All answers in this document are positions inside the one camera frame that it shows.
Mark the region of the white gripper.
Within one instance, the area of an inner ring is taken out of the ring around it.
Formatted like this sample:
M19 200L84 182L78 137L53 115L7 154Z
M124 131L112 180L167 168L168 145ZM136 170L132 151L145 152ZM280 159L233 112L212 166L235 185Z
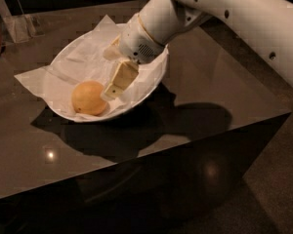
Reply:
M138 14L127 22L120 36L117 36L104 50L103 57L116 60L101 98L106 101L119 98L139 75L138 64L154 61L164 50L147 33Z

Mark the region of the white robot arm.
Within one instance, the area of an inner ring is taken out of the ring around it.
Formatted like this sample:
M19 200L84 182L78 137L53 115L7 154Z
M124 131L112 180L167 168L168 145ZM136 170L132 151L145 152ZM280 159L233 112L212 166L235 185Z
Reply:
M293 87L293 4L286 0L149 0L105 49L113 72L102 97L120 97L177 35L207 16L225 23Z

